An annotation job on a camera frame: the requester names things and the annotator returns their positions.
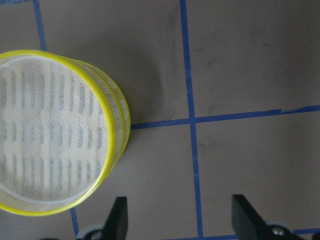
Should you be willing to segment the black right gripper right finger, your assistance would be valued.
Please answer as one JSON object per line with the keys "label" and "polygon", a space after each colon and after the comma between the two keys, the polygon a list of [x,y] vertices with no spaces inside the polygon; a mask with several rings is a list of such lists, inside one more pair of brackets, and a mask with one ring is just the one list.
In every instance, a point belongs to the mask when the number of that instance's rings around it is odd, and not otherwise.
{"label": "black right gripper right finger", "polygon": [[231,225],[239,240],[263,240],[267,224],[243,194],[231,197]]}

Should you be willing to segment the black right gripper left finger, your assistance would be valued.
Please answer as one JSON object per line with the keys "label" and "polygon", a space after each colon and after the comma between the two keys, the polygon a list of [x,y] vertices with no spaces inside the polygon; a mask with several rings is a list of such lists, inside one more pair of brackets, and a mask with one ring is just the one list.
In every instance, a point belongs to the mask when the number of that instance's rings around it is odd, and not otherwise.
{"label": "black right gripper left finger", "polygon": [[127,197],[117,197],[102,228],[101,240],[125,240],[128,233]]}

